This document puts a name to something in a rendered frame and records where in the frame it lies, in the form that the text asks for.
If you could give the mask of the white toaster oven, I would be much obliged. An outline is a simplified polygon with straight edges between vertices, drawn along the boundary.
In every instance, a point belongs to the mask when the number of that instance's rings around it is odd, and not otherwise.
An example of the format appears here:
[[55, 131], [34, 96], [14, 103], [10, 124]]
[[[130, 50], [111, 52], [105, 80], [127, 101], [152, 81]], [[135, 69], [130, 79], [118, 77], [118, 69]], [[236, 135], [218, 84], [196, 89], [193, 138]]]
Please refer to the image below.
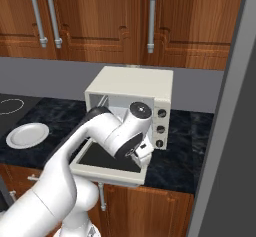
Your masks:
[[[84, 92], [86, 110], [105, 106], [120, 120], [123, 120], [132, 102], [143, 102], [152, 110], [152, 126], [148, 131], [149, 139], [155, 149], [167, 148], [173, 71], [147, 68], [128, 68], [104, 66]], [[158, 110], [165, 109], [167, 115], [158, 117]], [[160, 134], [156, 128], [162, 125], [165, 132]], [[158, 148], [156, 141], [162, 140]]]

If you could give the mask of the wooden base cupboard drawer front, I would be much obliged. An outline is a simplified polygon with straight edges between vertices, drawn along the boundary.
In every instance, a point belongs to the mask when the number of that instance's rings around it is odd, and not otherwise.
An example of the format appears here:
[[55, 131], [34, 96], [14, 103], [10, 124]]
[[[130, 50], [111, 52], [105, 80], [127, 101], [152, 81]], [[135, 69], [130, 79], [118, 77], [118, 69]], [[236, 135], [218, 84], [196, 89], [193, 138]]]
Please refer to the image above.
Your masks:
[[16, 198], [22, 196], [34, 185], [34, 181], [29, 180], [28, 177], [34, 176], [38, 178], [40, 174], [41, 170], [39, 169], [0, 163], [0, 175], [2, 176], [7, 189], [9, 191], [15, 191]]

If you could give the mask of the white round plate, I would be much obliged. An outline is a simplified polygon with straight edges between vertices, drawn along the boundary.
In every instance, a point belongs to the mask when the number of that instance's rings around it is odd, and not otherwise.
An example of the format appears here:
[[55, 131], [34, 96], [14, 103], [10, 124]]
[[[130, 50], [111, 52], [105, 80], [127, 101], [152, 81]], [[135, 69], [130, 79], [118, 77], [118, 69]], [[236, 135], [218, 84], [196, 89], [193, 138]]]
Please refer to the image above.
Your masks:
[[24, 124], [7, 135], [6, 144], [13, 149], [32, 148], [42, 143], [49, 133], [49, 127], [43, 123]]

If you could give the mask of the black hob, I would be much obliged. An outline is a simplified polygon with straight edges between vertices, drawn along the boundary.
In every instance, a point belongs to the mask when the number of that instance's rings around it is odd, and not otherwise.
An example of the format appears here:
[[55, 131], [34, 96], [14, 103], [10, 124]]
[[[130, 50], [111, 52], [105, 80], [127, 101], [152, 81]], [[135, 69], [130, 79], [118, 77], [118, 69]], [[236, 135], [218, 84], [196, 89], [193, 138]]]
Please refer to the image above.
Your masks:
[[0, 93], [0, 138], [40, 100], [40, 97]]

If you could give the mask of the wooden wall cupboard door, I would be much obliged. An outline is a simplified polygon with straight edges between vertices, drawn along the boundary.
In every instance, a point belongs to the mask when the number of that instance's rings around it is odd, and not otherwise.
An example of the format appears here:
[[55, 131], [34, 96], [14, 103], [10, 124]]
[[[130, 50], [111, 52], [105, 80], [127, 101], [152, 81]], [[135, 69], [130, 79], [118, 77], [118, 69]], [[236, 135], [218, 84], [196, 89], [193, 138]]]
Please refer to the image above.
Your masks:
[[31, 0], [0, 0], [0, 57], [56, 59], [47, 0], [37, 0], [47, 46], [41, 47]]
[[54, 0], [68, 61], [139, 62], [141, 0]]
[[226, 68], [241, 0], [156, 0], [154, 51], [145, 65]]

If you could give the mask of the toaster oven glass door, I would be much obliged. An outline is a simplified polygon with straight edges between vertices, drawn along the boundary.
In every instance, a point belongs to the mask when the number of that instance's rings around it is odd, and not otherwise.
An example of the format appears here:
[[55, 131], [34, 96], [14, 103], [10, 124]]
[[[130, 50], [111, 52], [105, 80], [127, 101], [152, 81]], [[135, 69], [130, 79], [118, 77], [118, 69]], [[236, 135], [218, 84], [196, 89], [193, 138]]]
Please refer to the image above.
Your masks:
[[147, 168], [140, 169], [132, 160], [116, 161], [90, 138], [70, 163], [73, 174], [93, 182], [137, 187], [143, 185]]

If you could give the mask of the grey tall fridge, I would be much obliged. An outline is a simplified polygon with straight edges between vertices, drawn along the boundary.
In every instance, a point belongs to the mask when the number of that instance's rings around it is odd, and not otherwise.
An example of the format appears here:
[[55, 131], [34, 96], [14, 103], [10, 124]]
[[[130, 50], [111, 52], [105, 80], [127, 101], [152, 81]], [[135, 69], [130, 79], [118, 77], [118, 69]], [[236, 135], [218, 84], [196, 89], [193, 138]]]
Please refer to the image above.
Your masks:
[[186, 237], [256, 233], [256, 0], [242, 0]]

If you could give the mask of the wooden base cupboard door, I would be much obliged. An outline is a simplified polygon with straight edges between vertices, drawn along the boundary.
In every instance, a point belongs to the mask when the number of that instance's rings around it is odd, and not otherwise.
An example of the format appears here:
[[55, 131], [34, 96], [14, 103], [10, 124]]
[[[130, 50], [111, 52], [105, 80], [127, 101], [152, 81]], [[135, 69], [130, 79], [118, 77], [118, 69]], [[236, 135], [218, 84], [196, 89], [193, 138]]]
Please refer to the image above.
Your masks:
[[194, 195], [149, 187], [105, 187], [109, 237], [186, 237]]

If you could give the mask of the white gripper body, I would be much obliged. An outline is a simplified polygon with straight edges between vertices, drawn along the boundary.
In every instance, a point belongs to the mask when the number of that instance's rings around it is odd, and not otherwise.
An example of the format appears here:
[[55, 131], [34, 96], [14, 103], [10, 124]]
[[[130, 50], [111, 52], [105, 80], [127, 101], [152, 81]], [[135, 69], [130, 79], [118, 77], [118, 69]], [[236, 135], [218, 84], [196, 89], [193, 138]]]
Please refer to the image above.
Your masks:
[[132, 160], [139, 168], [145, 168], [151, 161], [151, 154], [144, 150], [137, 149], [132, 155]]

